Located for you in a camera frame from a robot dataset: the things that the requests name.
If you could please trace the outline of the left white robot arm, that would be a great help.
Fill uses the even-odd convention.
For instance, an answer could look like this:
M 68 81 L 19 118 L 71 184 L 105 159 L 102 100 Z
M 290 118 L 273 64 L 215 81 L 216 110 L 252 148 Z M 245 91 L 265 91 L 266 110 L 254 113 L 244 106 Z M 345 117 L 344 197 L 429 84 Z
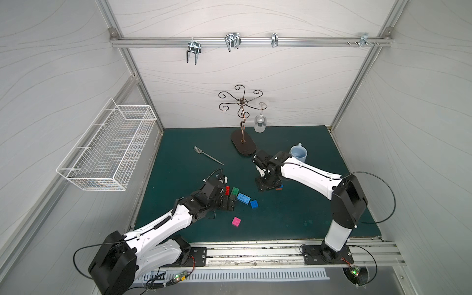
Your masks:
M 190 245 L 175 233 L 206 218 L 216 210 L 227 210 L 227 176 L 219 172 L 153 222 L 121 234 L 109 234 L 88 267 L 88 273 L 103 295 L 122 295 L 141 275 L 155 267 L 185 263 Z

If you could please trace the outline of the green long lego brick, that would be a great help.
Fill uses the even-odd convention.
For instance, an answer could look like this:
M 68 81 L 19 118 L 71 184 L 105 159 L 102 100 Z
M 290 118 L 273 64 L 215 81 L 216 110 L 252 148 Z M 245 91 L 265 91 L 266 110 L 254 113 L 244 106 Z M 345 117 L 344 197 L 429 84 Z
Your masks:
M 234 187 L 231 191 L 231 195 L 238 196 L 240 189 Z

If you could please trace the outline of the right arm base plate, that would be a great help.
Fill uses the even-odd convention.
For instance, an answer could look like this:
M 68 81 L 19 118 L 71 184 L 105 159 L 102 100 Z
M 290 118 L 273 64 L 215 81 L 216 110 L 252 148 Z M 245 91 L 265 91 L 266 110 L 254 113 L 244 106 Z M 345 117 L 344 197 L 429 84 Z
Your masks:
M 347 245 L 344 245 L 340 251 L 336 252 L 324 243 L 321 245 L 302 244 L 299 247 L 299 252 L 305 265 L 348 265 L 354 263 L 350 248 Z

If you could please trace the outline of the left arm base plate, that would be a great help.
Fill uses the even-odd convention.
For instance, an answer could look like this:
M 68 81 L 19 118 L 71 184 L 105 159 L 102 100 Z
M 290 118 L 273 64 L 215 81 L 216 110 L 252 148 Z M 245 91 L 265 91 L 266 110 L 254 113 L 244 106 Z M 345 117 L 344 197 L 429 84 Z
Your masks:
M 207 265 L 207 247 L 191 247 L 175 263 L 163 267 L 205 267 Z

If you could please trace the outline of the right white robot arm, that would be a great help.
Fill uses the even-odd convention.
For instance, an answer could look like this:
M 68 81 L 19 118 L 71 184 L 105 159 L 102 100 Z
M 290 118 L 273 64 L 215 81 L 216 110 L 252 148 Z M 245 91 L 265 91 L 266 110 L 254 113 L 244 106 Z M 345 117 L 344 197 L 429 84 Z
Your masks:
M 337 259 L 368 205 L 357 177 L 323 171 L 283 151 L 271 156 L 260 150 L 252 156 L 252 162 L 259 172 L 256 184 L 260 191 L 280 189 L 283 179 L 291 179 L 331 202 L 332 222 L 322 241 L 320 255 L 327 263 Z

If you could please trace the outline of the light blue long lego brick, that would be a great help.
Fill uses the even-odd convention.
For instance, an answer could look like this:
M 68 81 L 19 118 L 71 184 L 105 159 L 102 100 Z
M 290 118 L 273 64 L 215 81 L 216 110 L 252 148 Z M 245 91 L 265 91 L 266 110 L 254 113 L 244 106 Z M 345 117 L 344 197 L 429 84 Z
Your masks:
M 248 197 L 247 195 L 242 194 L 242 193 L 238 193 L 237 200 L 242 202 L 245 205 L 248 205 L 251 202 L 251 198 Z

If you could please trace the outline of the pink lego brick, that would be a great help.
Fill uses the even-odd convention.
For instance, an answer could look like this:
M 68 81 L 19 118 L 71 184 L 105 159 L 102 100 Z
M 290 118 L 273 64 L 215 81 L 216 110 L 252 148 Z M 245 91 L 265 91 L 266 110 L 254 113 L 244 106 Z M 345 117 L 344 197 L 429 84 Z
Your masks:
M 241 219 L 238 218 L 238 217 L 234 217 L 233 220 L 232 220 L 232 225 L 233 226 L 236 226 L 236 227 L 239 227 L 240 226 L 240 223 L 241 223 Z

